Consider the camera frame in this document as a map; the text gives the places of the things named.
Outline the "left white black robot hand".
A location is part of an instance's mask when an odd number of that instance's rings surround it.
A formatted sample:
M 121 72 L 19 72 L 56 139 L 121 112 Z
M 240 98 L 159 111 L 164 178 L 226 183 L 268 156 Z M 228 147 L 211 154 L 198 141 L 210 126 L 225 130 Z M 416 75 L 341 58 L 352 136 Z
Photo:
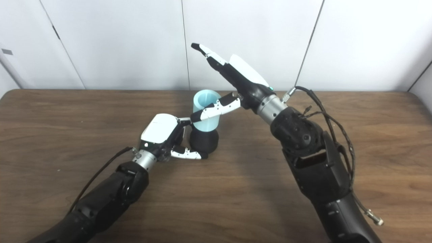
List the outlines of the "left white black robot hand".
M 142 132 L 139 152 L 149 152 L 158 161 L 166 161 L 170 157 L 190 160 L 207 159 L 208 154 L 182 146 L 185 128 L 191 126 L 189 117 L 157 114 Z

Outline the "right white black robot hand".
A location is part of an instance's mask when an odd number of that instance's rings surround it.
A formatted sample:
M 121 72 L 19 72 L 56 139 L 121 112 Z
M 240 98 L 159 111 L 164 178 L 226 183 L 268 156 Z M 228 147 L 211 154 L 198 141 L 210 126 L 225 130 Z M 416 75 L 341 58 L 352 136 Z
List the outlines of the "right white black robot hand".
M 219 98 L 216 103 L 194 112 L 190 116 L 192 123 L 224 115 L 240 107 L 251 109 L 269 125 L 273 122 L 277 114 L 264 110 L 264 107 L 276 94 L 261 75 L 235 54 L 227 62 L 204 45 L 192 43 L 191 47 L 204 55 L 209 65 L 236 88 L 238 93 L 230 93 Z

